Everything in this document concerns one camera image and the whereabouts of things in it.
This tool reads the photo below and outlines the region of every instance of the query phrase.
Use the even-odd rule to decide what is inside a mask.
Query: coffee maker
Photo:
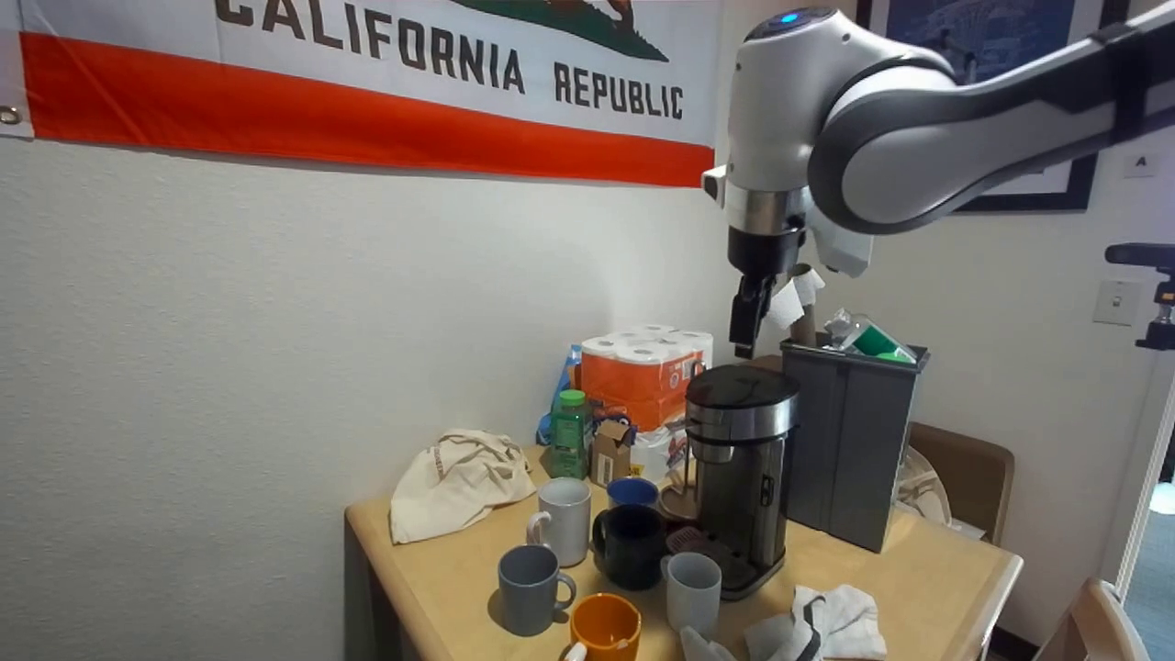
[[[725,567],[725,597],[752,594],[782,567],[787,436],[798,384],[778,366],[727,363],[688,394],[699,460],[696,551]]]

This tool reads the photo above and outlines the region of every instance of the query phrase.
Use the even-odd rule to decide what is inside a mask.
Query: mug
[[[595,592],[577,601],[571,629],[577,645],[589,650],[589,661],[633,661],[638,650],[644,616],[629,597]]]
[[[511,548],[498,559],[502,629],[514,635],[540,635],[554,614],[577,601],[577,579],[557,569],[552,548]]]
[[[653,586],[660,579],[665,520],[653,505],[614,505],[591,526],[598,569],[629,592]]]
[[[589,520],[589,482],[554,479],[540,483],[540,512],[524,526],[524,545],[552,548],[557,567],[582,567],[589,556]]]
[[[620,502],[653,505],[660,497],[658,483],[644,482],[644,479],[618,479],[618,482],[611,482],[607,491],[611,491],[614,505],[620,505]]]
[[[665,616],[673,629],[696,629],[704,640],[720,629],[725,569],[710,556],[681,551],[660,563]]]

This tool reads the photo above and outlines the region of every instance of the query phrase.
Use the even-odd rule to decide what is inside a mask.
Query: black mug
[[[653,505],[625,502],[591,520],[598,569],[629,592],[648,592],[660,579],[665,520]]]

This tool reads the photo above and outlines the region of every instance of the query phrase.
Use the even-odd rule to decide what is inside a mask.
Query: table
[[[393,548],[387,502],[387,491],[359,501],[344,512],[344,520],[424,656],[561,656],[571,645],[565,623],[523,640],[494,616],[497,563],[508,548],[523,545],[538,497],[494,512],[467,534],[407,548]],[[607,505],[602,487],[591,487],[591,505]],[[982,656],[1021,567],[1017,556],[923,520],[902,505],[891,512],[882,556],[787,520],[787,567],[758,594],[725,601],[720,644],[735,656],[746,656],[741,633],[770,614],[791,614],[798,585],[820,592],[856,585],[879,597],[879,619],[891,661]],[[591,556],[571,574],[577,576],[582,594],[618,592],[595,569]],[[638,656],[681,656],[675,633],[665,623],[665,586],[620,594],[648,614]]]

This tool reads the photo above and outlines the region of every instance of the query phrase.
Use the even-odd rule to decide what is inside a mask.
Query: orange cup
[[[589,661],[633,661],[644,616],[629,597],[595,592],[572,606],[571,629],[589,645]]]

